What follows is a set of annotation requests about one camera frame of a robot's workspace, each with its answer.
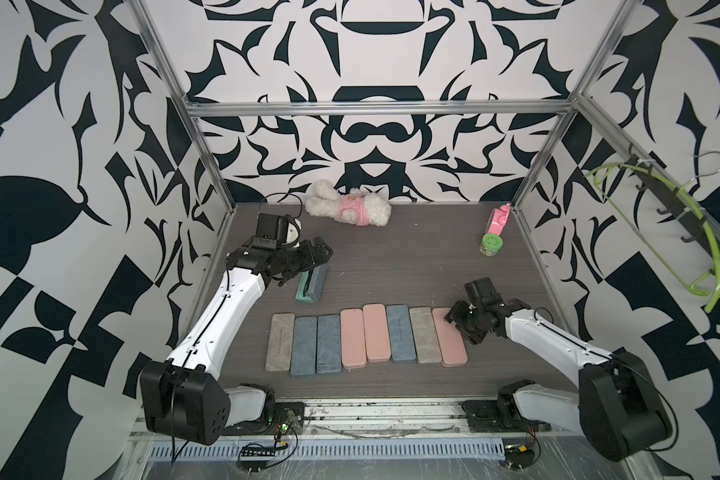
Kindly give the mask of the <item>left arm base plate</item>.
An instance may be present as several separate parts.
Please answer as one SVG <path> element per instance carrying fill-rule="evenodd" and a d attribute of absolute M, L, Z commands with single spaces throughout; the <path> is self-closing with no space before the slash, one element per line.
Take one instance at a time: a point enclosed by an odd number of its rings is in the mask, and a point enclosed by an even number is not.
<path fill-rule="evenodd" d="M 273 435 L 283 424 L 300 432 L 303 428 L 305 410 L 304 402 L 276 401 L 273 405 L 265 407 L 260 418 L 227 426 L 222 435 Z"/>

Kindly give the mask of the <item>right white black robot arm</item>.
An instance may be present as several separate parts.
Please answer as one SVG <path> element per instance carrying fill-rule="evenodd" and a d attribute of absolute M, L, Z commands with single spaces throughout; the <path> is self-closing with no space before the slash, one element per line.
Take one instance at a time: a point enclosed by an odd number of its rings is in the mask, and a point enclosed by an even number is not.
<path fill-rule="evenodd" d="M 546 361 L 577 389 L 567 392 L 520 380 L 499 389 L 494 413 L 481 416 L 481 421 L 493 420 L 503 428 L 557 426 L 584 436 L 613 462 L 675 446 L 675 410 L 638 356 L 595 347 L 556 326 L 545 308 L 503 299 L 488 277 L 467 283 L 465 290 L 466 299 L 444 315 L 463 339 L 472 345 L 489 334 L 510 340 Z"/>

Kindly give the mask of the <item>pink case brown glasses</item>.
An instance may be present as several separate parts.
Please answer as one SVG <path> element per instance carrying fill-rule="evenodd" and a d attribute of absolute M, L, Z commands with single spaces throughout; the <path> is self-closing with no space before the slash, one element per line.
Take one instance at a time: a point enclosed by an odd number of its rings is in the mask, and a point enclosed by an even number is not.
<path fill-rule="evenodd" d="M 342 365 L 347 370 L 367 365 L 365 329 L 361 309 L 340 312 Z"/>

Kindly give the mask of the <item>grey case tortoise sunglasses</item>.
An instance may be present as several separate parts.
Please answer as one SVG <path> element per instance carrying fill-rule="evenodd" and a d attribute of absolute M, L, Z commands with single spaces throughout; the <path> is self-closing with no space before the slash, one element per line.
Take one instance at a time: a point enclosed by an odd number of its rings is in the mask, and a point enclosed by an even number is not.
<path fill-rule="evenodd" d="M 311 377 L 316 373 L 317 318 L 298 317 L 294 322 L 290 375 Z"/>

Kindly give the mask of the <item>grey case white sunglasses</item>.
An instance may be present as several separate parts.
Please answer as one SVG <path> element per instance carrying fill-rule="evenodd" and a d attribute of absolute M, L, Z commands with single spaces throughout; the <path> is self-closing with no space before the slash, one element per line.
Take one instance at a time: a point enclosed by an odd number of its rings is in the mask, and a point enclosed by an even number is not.
<path fill-rule="evenodd" d="M 334 374 L 342 370 L 341 324 L 338 314 L 319 316 L 317 319 L 318 374 Z"/>

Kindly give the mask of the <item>grey case black sunglasses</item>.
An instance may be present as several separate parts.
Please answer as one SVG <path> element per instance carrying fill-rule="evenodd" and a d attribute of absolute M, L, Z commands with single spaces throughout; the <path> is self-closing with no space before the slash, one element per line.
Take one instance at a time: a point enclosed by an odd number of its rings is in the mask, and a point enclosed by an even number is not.
<path fill-rule="evenodd" d="M 409 309 L 411 327 L 419 364 L 439 364 L 441 350 L 434 324 L 432 310 L 428 307 Z"/>

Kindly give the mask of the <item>grey case gold glasses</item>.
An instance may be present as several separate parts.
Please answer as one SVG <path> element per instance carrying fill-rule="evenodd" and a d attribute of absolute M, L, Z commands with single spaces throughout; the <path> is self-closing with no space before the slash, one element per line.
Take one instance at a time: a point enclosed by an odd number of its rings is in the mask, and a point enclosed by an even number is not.
<path fill-rule="evenodd" d="M 417 355 L 409 308 L 405 305 L 387 305 L 386 316 L 392 361 L 395 363 L 415 362 Z"/>

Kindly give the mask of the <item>pink case purple glasses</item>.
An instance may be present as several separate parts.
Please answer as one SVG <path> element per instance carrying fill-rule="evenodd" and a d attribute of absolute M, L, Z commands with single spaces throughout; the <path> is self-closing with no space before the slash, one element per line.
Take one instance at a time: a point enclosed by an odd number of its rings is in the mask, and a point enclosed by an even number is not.
<path fill-rule="evenodd" d="M 386 362 L 391 359 L 391 344 L 385 306 L 363 306 L 366 356 L 369 362 Z"/>

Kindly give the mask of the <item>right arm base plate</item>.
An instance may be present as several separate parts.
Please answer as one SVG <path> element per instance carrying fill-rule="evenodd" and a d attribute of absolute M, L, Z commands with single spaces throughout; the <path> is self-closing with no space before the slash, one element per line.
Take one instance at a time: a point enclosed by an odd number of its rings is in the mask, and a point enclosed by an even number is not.
<path fill-rule="evenodd" d="M 525 432 L 530 428 L 535 432 L 550 432 L 550 424 L 539 421 L 525 420 L 511 417 L 500 412 L 495 399 L 465 400 L 460 403 L 462 412 L 466 416 L 471 432 L 477 433 L 507 433 Z"/>

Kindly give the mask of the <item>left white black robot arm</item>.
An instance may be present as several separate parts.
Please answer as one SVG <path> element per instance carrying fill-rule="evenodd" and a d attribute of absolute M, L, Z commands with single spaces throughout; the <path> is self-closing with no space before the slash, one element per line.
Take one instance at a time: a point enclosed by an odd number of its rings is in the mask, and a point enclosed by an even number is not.
<path fill-rule="evenodd" d="M 226 258 L 214 296 L 186 337 L 164 361 L 139 376 L 148 431 L 211 445 L 234 425 L 259 420 L 269 395 L 262 387 L 219 383 L 228 350 L 271 282 L 280 285 L 326 264 L 333 251 L 320 237 L 304 240 L 299 220 L 261 214 L 255 233 Z"/>

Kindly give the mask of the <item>pink case red glasses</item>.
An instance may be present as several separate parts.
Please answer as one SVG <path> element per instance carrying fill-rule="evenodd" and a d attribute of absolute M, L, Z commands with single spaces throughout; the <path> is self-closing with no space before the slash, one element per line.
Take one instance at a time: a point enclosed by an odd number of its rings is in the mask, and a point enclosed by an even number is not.
<path fill-rule="evenodd" d="M 441 352 L 441 364 L 444 367 L 463 366 L 468 361 L 466 347 L 459 331 L 445 316 L 448 308 L 434 308 L 433 322 Z"/>

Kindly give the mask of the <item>beige case yellow glasses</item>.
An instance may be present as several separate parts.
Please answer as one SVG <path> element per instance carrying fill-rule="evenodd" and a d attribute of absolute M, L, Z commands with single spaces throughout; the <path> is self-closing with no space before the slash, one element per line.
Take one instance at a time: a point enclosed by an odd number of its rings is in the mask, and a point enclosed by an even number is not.
<path fill-rule="evenodd" d="M 265 360 L 266 372 L 290 370 L 295 319 L 293 313 L 278 313 L 272 316 Z"/>

